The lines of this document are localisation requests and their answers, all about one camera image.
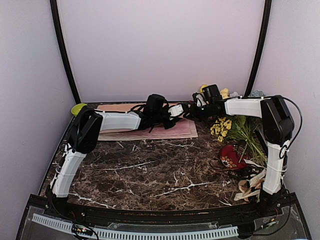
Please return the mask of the bright yellow flower stem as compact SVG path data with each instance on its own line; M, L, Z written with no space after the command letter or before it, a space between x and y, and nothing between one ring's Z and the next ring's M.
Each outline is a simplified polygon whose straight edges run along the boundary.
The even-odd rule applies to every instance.
M207 86L208 86L208 85L203 84L203 85L200 87L199 91L202 93L202 92L203 92L203 90L204 90L204 88L206 88Z

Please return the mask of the pale yellow flower stem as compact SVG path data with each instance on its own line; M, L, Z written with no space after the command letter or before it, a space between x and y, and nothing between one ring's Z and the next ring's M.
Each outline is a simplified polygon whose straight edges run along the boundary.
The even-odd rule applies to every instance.
M223 99L227 99L229 98L229 89L228 88L224 88L220 91L220 94L222 96Z

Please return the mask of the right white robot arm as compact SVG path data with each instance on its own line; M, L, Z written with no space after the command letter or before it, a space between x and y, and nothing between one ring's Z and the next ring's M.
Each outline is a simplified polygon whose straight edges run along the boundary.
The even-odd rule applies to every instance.
M281 95L261 98L228 98L198 106L186 103L184 116L200 119L211 116L246 116L262 120L263 138L267 145L267 168L262 190L274 195L281 189L284 163L295 127L292 115Z

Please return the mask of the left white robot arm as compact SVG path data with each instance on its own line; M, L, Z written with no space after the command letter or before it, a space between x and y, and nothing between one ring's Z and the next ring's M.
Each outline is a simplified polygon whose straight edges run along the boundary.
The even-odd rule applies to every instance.
M166 104L158 108L142 104L120 112L77 104L73 111L75 119L67 133L62 160L50 183L50 190L57 198L68 197L80 163L96 148L100 132L151 130L156 126L170 129L180 120L184 108L181 104Z

